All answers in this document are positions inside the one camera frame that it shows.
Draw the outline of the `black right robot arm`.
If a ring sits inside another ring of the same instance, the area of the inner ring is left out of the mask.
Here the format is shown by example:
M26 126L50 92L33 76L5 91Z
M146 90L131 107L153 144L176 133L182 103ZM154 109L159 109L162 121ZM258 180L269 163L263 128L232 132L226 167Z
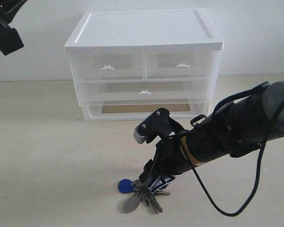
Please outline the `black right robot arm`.
M142 183L181 175L225 155L242 157L259 149L263 139L284 137L284 81L264 82L229 96L211 115L199 115L191 125L190 130L183 128L169 110L159 108L135 128L139 143L160 137L155 158L139 176Z

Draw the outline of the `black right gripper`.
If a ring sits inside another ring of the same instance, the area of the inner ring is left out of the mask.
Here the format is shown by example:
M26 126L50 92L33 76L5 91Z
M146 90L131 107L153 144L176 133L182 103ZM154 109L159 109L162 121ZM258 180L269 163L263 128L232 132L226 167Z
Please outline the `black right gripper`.
M156 162L150 159L139 176L141 183L149 183L150 191L164 190L171 182L183 177L191 170L175 135L156 144ZM159 169L164 175L158 175Z

